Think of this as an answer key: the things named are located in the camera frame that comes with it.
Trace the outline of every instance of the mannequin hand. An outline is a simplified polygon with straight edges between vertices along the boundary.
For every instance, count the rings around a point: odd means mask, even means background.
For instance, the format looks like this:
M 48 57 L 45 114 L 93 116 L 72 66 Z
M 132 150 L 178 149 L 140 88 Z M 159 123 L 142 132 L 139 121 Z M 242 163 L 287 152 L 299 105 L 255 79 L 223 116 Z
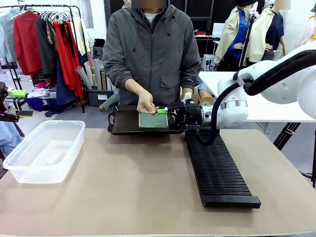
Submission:
M 245 45 L 243 43 L 236 43 L 234 45 L 234 49 L 243 49 L 245 47 Z
M 266 44 L 266 51 L 270 51 L 272 49 L 273 49 L 273 47 L 267 43 Z
M 151 95 L 151 93 L 144 89 L 138 94 L 138 96 L 138 112 L 151 113 L 152 115 L 154 115 L 158 111 L 159 107 L 155 107 L 155 105 L 153 104 L 153 96 Z

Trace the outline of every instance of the gray floor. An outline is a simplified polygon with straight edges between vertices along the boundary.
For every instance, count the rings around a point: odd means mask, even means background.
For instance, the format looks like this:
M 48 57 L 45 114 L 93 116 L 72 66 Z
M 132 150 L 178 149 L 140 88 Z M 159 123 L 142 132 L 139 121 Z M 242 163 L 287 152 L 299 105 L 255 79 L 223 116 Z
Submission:
M 5 81 L 8 86 L 13 86 L 10 81 Z M 28 81 L 21 82 L 24 89 L 30 91 L 33 85 Z M 23 107 L 24 110 L 29 110 L 27 105 Z M 46 118 L 44 112 L 35 112 L 32 118 L 20 119 L 18 122 L 19 126 L 25 134 L 30 133 L 37 125 L 41 122 L 58 119 L 58 120 L 82 120 L 86 123 L 86 128 L 104 128 L 108 127 L 108 113 L 98 111 L 98 107 L 85 107 L 86 113 L 83 114 L 81 107 L 73 108 L 60 115 L 54 115 L 51 118 Z M 274 141 L 278 134 L 281 132 L 285 123 L 273 123 L 272 133 L 270 140 Z M 262 129 L 255 123 L 245 123 L 233 129 Z M 295 135 L 290 139 L 287 145 L 284 147 L 282 152 L 284 155 L 294 164 L 294 166 L 303 171 L 310 172 L 313 164 L 314 154 L 314 142 L 315 142 L 315 123 L 302 124 Z M 303 234 L 295 235 L 295 237 L 316 237 L 316 234 Z

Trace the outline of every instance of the beige cardigan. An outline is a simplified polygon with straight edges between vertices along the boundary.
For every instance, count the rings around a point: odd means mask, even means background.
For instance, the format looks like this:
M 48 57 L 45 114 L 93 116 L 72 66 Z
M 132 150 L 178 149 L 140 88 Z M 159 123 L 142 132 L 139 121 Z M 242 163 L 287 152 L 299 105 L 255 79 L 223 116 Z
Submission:
M 225 22 L 225 26 L 221 36 L 221 41 L 219 42 L 219 45 L 215 53 L 214 63 L 219 63 L 224 58 L 227 49 L 235 40 L 238 30 L 239 10 L 237 7 L 235 7 Z
M 250 62 L 254 63 L 261 61 L 266 49 L 266 35 L 274 15 L 270 9 L 266 8 L 257 21 L 253 23 L 246 56 L 243 62 L 244 66 L 247 65 L 247 58 L 249 58 Z

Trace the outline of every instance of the robotic arm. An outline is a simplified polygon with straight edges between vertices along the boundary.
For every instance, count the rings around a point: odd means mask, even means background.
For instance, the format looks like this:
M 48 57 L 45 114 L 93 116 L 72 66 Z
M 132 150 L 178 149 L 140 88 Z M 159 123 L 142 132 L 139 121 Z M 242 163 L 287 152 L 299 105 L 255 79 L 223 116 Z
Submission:
M 278 61 L 262 61 L 236 72 L 232 79 L 220 80 L 219 97 L 213 106 L 183 103 L 170 104 L 173 129 L 182 124 L 196 126 L 204 145 L 213 143 L 218 125 L 239 125 L 248 117 L 246 95 L 262 94 L 277 104 L 298 101 L 302 110 L 316 119 L 316 41 L 303 45 Z M 199 126 L 210 126 L 211 136 L 203 141 Z
M 0 121 L 19 121 L 17 110 L 9 106 L 6 101 L 6 97 L 14 92 L 15 90 L 13 88 L 5 86 L 5 83 L 0 81 Z

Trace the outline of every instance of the clear plastic bin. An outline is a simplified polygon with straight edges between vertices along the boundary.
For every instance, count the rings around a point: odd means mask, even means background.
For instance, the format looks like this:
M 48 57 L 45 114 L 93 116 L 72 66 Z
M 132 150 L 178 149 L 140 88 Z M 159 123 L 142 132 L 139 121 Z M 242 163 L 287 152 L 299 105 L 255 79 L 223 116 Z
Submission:
M 4 160 L 19 183 L 61 183 L 84 141 L 82 121 L 50 120 L 34 129 Z

